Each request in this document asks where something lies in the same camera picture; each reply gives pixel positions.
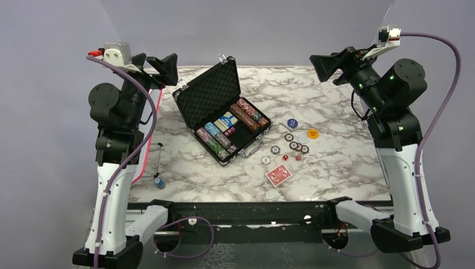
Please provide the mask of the black poker case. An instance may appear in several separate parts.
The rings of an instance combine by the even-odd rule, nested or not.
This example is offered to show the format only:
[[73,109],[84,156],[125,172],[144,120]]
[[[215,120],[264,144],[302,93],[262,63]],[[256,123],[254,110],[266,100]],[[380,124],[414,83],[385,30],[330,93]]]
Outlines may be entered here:
[[[219,55],[219,63],[186,82],[178,82],[174,101],[193,137],[221,165],[226,166],[238,155],[247,157],[246,149],[270,130],[272,120],[241,93],[238,68],[234,57]],[[215,136],[204,138],[207,123],[215,123],[226,113],[237,119],[233,127],[221,133],[228,147]]]

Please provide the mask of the orange dealer button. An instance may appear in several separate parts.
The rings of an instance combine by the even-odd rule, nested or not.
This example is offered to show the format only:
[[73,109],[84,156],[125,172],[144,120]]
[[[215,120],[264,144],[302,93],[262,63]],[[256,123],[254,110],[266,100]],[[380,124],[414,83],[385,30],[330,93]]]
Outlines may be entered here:
[[312,128],[312,129],[309,129],[309,130],[307,131],[307,136],[308,136],[310,139],[314,140],[314,139],[317,139],[317,138],[319,137],[319,132],[318,132],[316,129],[313,129],[313,128]]

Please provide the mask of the red card deck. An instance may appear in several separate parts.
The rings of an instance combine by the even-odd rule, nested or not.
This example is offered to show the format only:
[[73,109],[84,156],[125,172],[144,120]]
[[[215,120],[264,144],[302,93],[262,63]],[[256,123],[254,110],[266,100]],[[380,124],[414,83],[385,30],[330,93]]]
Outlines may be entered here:
[[282,164],[266,173],[266,177],[274,187],[277,187],[292,177],[292,173]]

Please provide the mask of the blue dealer button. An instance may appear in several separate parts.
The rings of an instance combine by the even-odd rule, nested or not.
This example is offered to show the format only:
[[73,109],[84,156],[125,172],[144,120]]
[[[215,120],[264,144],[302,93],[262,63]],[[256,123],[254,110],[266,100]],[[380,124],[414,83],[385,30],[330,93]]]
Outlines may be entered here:
[[290,129],[296,129],[298,127],[299,123],[296,119],[290,118],[287,120],[287,126]]

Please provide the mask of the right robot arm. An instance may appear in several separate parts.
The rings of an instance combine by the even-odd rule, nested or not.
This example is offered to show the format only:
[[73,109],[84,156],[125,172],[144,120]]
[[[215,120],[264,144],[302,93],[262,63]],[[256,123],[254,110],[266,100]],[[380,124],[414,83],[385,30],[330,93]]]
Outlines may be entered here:
[[366,58],[367,50],[348,47],[330,55],[311,55],[318,79],[328,81],[341,70],[335,85],[349,84],[367,105],[367,125],[393,202],[393,213],[384,214],[349,197],[326,202],[324,223],[337,228],[346,222],[371,235],[383,253],[410,252],[451,239],[431,208],[422,177],[423,135],[410,105],[427,89],[424,68],[402,58],[380,76]]

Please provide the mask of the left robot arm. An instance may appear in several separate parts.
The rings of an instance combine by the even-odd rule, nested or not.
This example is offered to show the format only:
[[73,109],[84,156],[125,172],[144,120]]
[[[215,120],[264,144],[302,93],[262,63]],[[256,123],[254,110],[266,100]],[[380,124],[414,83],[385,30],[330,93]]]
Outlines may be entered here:
[[144,107],[155,105],[149,91],[177,84],[178,57],[173,53],[157,59],[141,53],[125,63],[114,63],[109,56],[100,51],[87,56],[124,82],[121,89],[101,83],[89,93],[90,117],[99,131],[95,144],[98,188],[90,233],[85,245],[73,253],[72,262],[89,268],[137,268],[155,231],[169,230],[176,223],[168,202],[150,204],[130,226],[125,221],[139,154],[151,137],[139,130]]

